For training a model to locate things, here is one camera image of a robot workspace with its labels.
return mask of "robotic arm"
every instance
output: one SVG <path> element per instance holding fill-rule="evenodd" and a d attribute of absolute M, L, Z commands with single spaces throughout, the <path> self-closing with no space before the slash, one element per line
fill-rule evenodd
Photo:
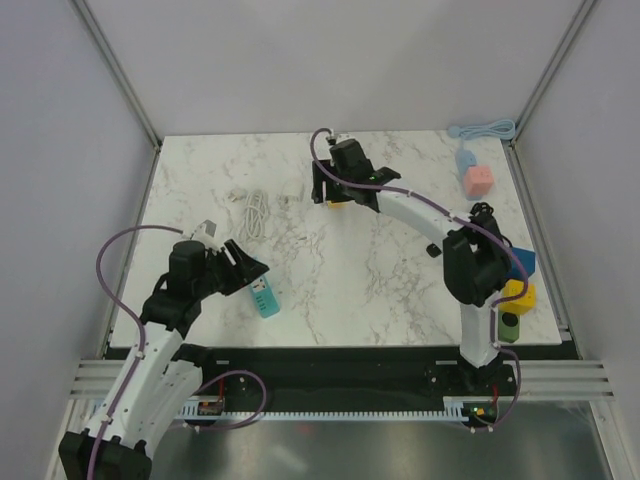
<path fill-rule="evenodd" d="M 378 170 L 354 139 L 336 142 L 329 137 L 331 160 L 320 160 L 324 170 L 350 184 L 399 187 L 411 191 L 400 174 L 387 167 Z M 497 345 L 492 343 L 490 305 L 500 294 L 511 268 L 508 255 L 492 241 L 465 226 L 454 223 L 441 211 L 408 196 L 388 190 L 361 189 L 336 182 L 314 162 L 313 191 L 315 203 L 324 201 L 356 203 L 375 212 L 397 218 L 432 242 L 432 256 L 443 255 L 444 282 L 460 302 L 462 368 L 472 383 L 486 381 L 501 365 Z M 502 238 L 492 209 L 474 208 L 471 214 L 457 214 L 472 224 Z"/>
<path fill-rule="evenodd" d="M 202 300 L 214 293 L 231 295 L 269 270 L 233 240 L 216 247 L 214 233 L 215 225 L 207 221 L 191 239 L 174 245 L 169 271 L 160 277 L 142 309 L 144 354 L 134 345 L 84 431 L 66 432 L 60 442 L 58 451 L 69 480 L 87 478 L 98 438 L 96 479 L 149 478 L 160 439 L 176 412 L 202 385 L 202 368 L 193 352 L 203 347 L 183 344 L 200 315 Z M 138 364 L 131 373 L 134 362 Z M 109 414 L 114 401 L 117 406 Z"/>

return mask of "metal frame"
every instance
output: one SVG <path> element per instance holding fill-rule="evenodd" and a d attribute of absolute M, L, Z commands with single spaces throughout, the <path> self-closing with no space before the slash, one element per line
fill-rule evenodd
<path fill-rule="evenodd" d="M 154 167 L 150 174 L 144 197 L 139 205 L 140 208 L 136 219 L 138 223 L 142 219 L 162 142 L 86 0 L 69 1 L 85 25 L 110 74 L 156 151 Z M 600 0 L 583 0 L 581 3 L 545 67 L 536 88 L 518 117 L 516 135 L 513 141 L 510 144 L 505 144 L 508 165 L 532 240 L 538 251 L 543 277 L 549 290 L 551 303 L 563 340 L 571 339 L 569 327 L 571 318 L 570 306 L 565 301 L 563 292 L 566 290 L 563 288 L 560 277 L 554 268 L 553 253 L 546 241 L 548 236 L 545 235 L 544 226 L 537 215 L 535 202 L 527 182 L 524 162 L 522 162 L 522 158 L 518 154 L 518 139 L 526 129 L 540 100 L 544 97 L 560 67 L 566 61 L 580 32 L 599 3 Z M 127 266 L 130 263 L 134 245 L 135 237 L 129 243 L 127 256 L 122 265 L 123 273 L 119 280 L 118 293 L 121 293 L 124 287 Z M 108 343 L 114 313 L 114 307 L 107 312 L 103 330 L 105 332 L 104 339 L 98 350 L 99 355 L 104 353 L 104 348 Z M 60 436 L 68 429 L 77 430 L 82 422 L 86 420 L 86 416 L 91 411 L 93 399 L 106 396 L 122 363 L 122 361 L 117 360 L 85 360 L 80 363 L 70 393 L 70 400 L 61 426 Z M 621 422 L 618 420 L 617 402 L 609 384 L 606 370 L 601 362 L 588 360 L 523 361 L 522 377 L 521 401 L 589 402 L 613 477 L 616 480 L 640 479 L 640 475 L 635 471 L 632 464 L 631 455 L 628 454 L 628 444 L 625 443 L 624 437 L 621 435 Z M 53 452 L 47 478 L 64 478 L 64 474 L 60 471 L 56 451 Z"/>

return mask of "white marble table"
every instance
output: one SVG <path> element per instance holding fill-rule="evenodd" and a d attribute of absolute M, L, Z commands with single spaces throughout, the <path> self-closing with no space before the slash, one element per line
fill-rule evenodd
<path fill-rule="evenodd" d="M 458 143 L 443 132 L 367 132 L 357 138 L 376 168 L 399 171 L 416 190 L 454 209 L 468 211 L 457 179 Z M 452 345 L 460 341 L 459 307 L 442 280 L 442 260 L 430 258 L 429 242 L 400 222 L 349 204 L 314 205 L 309 134 L 167 137 L 143 224 L 218 225 L 222 243 L 237 238 L 244 202 L 236 187 L 269 195 L 270 217 L 261 243 L 241 245 L 267 263 L 281 311 L 262 319 L 250 294 L 215 295 L 187 341 L 206 346 L 310 347 Z M 328 158 L 324 141 L 321 158 Z M 532 247 L 505 155 L 496 139 L 466 144 L 489 165 L 495 186 L 485 200 L 496 209 L 502 232 L 516 246 Z M 304 184 L 302 202 L 280 205 L 287 182 Z M 175 234 L 140 234 L 129 267 L 124 301 L 140 311 L 156 279 L 166 271 Z M 541 274 L 532 277 L 537 306 L 522 317 L 521 344 L 557 344 L 557 329 Z M 120 312 L 112 347 L 134 343 L 133 322 Z"/>

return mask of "green object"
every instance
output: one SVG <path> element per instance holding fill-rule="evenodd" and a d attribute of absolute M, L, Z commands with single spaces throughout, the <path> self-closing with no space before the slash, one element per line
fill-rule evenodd
<path fill-rule="evenodd" d="M 509 312 L 503 312 L 498 322 L 498 340 L 513 343 L 520 338 L 520 318 Z"/>

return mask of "blue block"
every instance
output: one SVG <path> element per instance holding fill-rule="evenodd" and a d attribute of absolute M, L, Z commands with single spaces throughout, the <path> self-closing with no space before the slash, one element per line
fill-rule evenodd
<path fill-rule="evenodd" d="M 469 167 L 478 165 L 476 156 L 469 150 L 458 150 L 456 152 L 456 166 L 458 167 L 458 180 L 462 181 Z"/>
<path fill-rule="evenodd" d="M 531 250 L 518 247 L 513 247 L 511 251 L 516 257 L 518 257 L 520 263 L 522 263 L 522 266 L 527 271 L 527 276 L 531 277 L 531 275 L 536 271 L 536 253 Z M 507 274 L 507 279 L 524 280 L 520 274 L 520 270 L 518 270 L 518 267 L 516 267 L 513 261 L 511 261 L 511 271 Z"/>

